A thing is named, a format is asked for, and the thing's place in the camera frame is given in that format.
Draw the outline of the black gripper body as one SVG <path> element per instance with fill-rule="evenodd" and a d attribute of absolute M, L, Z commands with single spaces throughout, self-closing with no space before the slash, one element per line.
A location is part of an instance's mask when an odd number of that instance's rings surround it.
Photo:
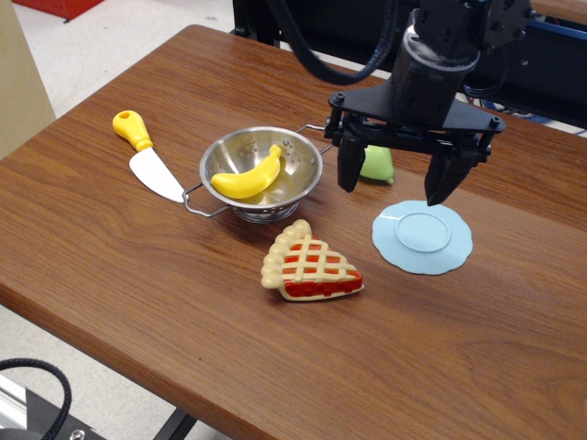
<path fill-rule="evenodd" d="M 329 96 L 326 138 L 337 147 L 343 137 L 353 136 L 366 147 L 405 149 L 432 157 L 472 151 L 478 154 L 478 163 L 485 162 L 493 137 L 504 131 L 505 123 L 456 97 L 480 57 L 477 48 L 450 57 L 417 31 L 405 31 L 388 80 Z"/>

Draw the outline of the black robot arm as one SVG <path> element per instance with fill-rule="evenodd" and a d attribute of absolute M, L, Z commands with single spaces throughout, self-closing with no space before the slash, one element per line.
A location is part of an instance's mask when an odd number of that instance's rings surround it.
<path fill-rule="evenodd" d="M 325 135 L 338 147 L 338 184 L 354 190 L 369 145 L 430 155 L 428 204 L 443 203 L 491 154 L 498 117 L 456 97 L 481 55 L 521 39 L 527 1 L 423 1 L 407 22 L 391 76 L 333 93 Z"/>

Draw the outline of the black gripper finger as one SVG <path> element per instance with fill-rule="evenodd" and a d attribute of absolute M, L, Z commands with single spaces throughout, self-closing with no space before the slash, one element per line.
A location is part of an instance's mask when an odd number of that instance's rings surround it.
<path fill-rule="evenodd" d="M 427 204 L 445 202 L 477 163 L 478 154 L 472 151 L 462 151 L 457 156 L 434 155 L 425 177 Z"/>
<path fill-rule="evenodd" d="M 354 191 L 365 160 L 366 143 L 353 136 L 343 137 L 338 147 L 338 185 L 348 193 Z"/>

